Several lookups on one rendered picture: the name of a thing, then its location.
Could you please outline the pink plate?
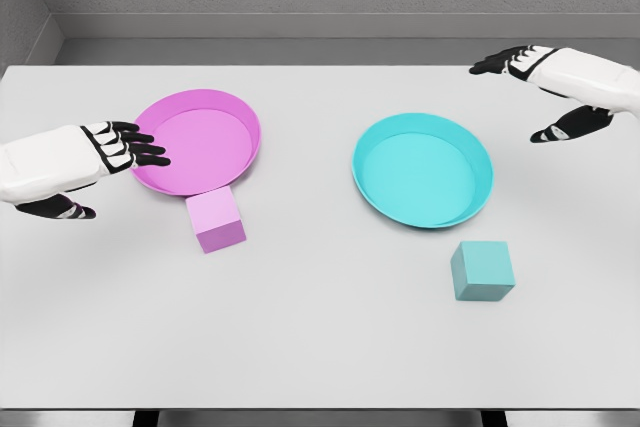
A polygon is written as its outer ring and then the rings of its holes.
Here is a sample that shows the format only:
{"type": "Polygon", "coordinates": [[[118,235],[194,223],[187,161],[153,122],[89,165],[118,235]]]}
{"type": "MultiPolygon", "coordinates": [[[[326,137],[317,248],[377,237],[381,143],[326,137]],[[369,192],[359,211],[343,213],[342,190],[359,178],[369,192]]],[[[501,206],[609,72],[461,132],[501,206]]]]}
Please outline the pink plate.
{"type": "Polygon", "coordinates": [[[193,196],[232,183],[249,168],[261,143],[255,111],[218,90],[171,94],[146,108],[136,123],[166,149],[171,164],[139,167],[134,177],[174,196],[193,196]]]}

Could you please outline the cyan plate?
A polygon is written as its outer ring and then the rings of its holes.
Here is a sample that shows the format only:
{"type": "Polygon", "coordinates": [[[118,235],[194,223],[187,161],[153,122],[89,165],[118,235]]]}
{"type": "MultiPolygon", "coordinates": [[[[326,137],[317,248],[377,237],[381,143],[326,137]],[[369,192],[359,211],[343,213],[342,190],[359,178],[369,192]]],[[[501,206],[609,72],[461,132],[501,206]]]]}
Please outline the cyan plate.
{"type": "Polygon", "coordinates": [[[480,140],[460,124],[426,113],[403,113],[371,125],[351,161],[354,182],[378,212],[424,229],[461,224],[478,214],[494,186],[480,140]]]}

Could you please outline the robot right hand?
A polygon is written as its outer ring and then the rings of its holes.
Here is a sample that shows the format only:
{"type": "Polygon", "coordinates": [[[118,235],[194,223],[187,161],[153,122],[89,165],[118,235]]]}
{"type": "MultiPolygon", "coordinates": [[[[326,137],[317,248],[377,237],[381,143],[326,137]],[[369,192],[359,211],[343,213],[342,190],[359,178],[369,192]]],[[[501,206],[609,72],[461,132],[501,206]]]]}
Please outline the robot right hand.
{"type": "Polygon", "coordinates": [[[620,113],[640,120],[640,71],[570,47],[510,47],[474,63],[469,73],[509,75],[581,103],[533,133],[534,144],[584,137],[610,126],[620,113]]]}

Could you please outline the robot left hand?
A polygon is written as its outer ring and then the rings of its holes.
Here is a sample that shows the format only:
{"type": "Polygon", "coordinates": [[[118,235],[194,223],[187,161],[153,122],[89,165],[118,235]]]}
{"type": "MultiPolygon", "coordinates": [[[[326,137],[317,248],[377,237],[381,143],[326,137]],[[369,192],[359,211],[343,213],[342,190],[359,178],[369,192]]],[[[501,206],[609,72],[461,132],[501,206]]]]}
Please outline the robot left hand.
{"type": "Polygon", "coordinates": [[[0,201],[47,219],[94,219],[66,194],[143,166],[167,167],[166,149],[134,123],[65,125],[0,145],[0,201]]]}

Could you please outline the cyan block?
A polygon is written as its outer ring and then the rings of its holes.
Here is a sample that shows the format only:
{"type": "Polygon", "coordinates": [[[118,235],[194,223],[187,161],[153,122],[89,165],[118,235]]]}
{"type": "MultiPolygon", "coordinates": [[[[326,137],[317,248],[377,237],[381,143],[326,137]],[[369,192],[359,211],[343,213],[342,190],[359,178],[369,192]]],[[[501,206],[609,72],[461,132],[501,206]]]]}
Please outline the cyan block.
{"type": "Polygon", "coordinates": [[[462,241],[450,266],[458,301],[497,302],[516,286],[508,244],[503,241],[462,241]]]}

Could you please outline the pink block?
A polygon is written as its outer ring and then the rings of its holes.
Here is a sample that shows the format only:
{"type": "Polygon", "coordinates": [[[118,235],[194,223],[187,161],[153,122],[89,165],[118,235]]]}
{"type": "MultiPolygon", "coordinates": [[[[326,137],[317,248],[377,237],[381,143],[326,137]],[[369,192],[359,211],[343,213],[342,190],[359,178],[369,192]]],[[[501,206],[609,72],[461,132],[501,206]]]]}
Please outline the pink block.
{"type": "Polygon", "coordinates": [[[204,253],[246,240],[239,209],[229,186],[186,199],[194,234],[204,253]]]}

